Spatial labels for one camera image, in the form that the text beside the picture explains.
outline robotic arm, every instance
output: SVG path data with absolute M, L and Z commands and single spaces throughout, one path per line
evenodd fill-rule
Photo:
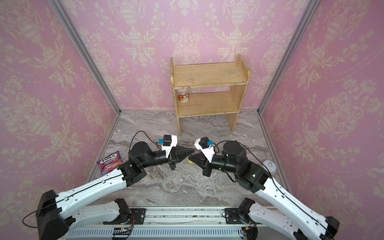
M 137 183 L 147 175 L 145 167 L 168 163 L 174 170 L 177 163 L 194 152 L 194 149 L 178 146 L 175 135 L 164 135 L 159 143 L 161 150 L 152 151 L 147 143 L 138 142 L 129 151 L 129 160 L 105 176 L 59 194 L 53 190 L 44 193 L 36 211 L 39 239 L 58 239 L 70 229 L 95 222 L 120 224 L 128 221 L 131 212 L 124 199 L 84 206 Z
M 222 155 L 214 154 L 212 142 L 207 137 L 196 140 L 196 144 L 202 152 L 188 159 L 203 169 L 204 176 L 210 177 L 212 169 L 234 173 L 240 186 L 285 214 L 276 214 L 251 199 L 244 199 L 238 209 L 243 222 L 263 223 L 293 240 L 330 240 L 337 233 L 339 222 L 334 217 L 316 213 L 287 192 L 267 170 L 248 160 L 246 149 L 239 142 L 227 141 Z

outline wooden shelf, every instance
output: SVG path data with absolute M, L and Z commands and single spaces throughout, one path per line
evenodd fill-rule
M 226 114 L 231 131 L 234 131 L 251 78 L 251 70 L 240 54 L 234 63 L 174 66 L 173 58 L 170 58 L 169 71 L 179 136 L 179 118 L 192 116 Z M 231 87 L 229 92 L 190 93 L 186 103 L 177 97 L 177 89 L 215 86 Z
M 230 86 L 247 83 L 236 63 L 174 66 L 174 88 Z
M 191 93 L 189 101 L 177 101 L 179 118 L 238 112 L 229 92 Z

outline shelf board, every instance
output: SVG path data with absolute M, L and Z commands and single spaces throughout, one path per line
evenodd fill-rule
M 229 92 L 190 93 L 188 102 L 177 101 L 177 112 L 179 118 L 237 113 L 238 106 Z
M 173 71 L 174 89 L 242 85 L 248 81 L 236 62 L 178 65 Z

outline bottom shelf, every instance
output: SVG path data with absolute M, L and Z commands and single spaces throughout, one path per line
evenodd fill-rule
M 188 102 L 177 101 L 179 118 L 237 112 L 238 106 L 229 92 L 190 93 Z

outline pink wall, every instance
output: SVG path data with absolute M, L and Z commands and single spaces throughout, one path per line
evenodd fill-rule
M 22 218 L 84 184 L 115 113 L 48 1 L 1 1 L 0 24 L 1 238 L 37 239 Z
M 384 239 L 382 1 L 321 1 L 264 113 L 288 182 L 340 223 Z
M 252 70 L 257 109 L 308 0 L 62 0 L 122 109 L 173 109 L 175 64 L 235 61 Z M 227 88 L 194 89 L 194 92 Z

